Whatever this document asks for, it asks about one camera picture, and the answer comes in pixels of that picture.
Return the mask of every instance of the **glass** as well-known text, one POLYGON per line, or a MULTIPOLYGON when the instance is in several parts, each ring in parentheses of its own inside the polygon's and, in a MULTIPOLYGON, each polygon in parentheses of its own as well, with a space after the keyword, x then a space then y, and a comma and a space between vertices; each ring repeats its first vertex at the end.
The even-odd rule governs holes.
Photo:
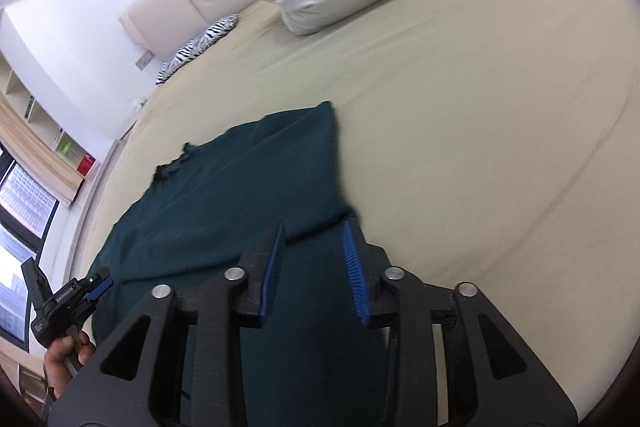
POLYGON ((0 204, 28 230, 42 238, 56 199, 14 163, 0 187, 0 204))
POLYGON ((20 265, 35 255, 0 225, 0 328, 21 341, 28 292, 20 265))

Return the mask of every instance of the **beige curtain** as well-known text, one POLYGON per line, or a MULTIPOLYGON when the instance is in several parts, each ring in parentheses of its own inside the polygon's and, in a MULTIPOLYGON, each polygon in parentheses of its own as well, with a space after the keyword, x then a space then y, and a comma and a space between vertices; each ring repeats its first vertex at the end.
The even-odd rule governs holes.
POLYGON ((1 95, 0 141, 20 166, 51 192, 60 204, 71 204, 82 183, 82 176, 34 135, 1 95))

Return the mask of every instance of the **black gripper frame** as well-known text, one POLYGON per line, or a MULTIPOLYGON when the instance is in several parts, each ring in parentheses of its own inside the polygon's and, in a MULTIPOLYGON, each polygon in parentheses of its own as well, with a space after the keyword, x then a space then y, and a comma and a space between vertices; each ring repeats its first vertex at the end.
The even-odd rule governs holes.
POLYGON ((367 283, 369 328, 389 327, 385 427, 438 425, 433 325, 442 325, 448 422, 442 427, 575 427, 575 408, 540 359, 471 283, 423 283, 391 267, 350 219, 367 283))
POLYGON ((239 328, 264 324, 283 250, 284 227, 278 223, 231 271, 188 290, 161 285, 148 292, 53 404, 49 427, 182 425, 191 325, 197 325, 191 427, 245 426, 239 328))

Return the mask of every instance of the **zebra print pillow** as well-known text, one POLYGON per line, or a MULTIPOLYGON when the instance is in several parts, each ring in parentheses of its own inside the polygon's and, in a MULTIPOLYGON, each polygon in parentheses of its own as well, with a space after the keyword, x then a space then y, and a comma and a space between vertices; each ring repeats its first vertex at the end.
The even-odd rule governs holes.
POLYGON ((238 24, 238 14, 222 17, 218 22, 209 26, 196 38, 187 42, 175 52, 175 55, 162 64, 162 68, 156 77, 156 86, 164 84, 185 64, 202 55, 206 49, 213 46, 222 37, 226 36, 238 24))

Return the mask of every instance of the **window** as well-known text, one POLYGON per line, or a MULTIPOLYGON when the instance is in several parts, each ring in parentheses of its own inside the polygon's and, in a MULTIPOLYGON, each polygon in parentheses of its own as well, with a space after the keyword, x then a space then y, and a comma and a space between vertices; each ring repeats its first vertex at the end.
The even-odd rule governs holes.
POLYGON ((31 306, 20 265, 40 258, 58 202, 0 146, 0 335, 27 349, 31 306))

